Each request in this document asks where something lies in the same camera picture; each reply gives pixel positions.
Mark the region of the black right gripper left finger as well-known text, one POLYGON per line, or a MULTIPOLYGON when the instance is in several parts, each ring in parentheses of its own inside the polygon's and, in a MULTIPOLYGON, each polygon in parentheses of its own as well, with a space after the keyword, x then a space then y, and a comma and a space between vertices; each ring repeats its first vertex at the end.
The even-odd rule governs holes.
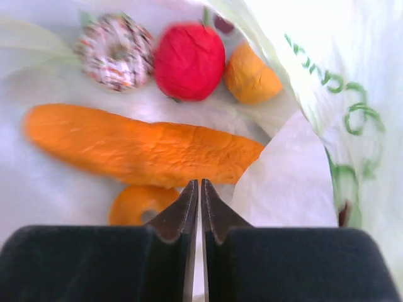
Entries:
POLYGON ((191 301, 198 182, 144 226, 25 226, 1 250, 2 301, 191 301))

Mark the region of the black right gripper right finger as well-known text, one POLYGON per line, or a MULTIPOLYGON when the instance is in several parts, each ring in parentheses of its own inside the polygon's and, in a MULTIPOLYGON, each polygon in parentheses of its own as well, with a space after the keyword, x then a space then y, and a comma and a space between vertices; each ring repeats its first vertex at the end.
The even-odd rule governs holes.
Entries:
POLYGON ((207 301, 399 301, 373 239, 354 228, 258 228, 201 183, 207 301))

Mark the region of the red toy apple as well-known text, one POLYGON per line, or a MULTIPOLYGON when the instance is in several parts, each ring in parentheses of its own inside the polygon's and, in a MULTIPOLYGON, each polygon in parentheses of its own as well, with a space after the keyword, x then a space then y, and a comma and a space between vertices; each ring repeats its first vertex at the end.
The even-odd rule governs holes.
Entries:
POLYGON ((211 27, 196 21, 169 25, 154 52, 158 88, 178 102, 203 101, 218 86, 225 69, 225 47, 211 27))

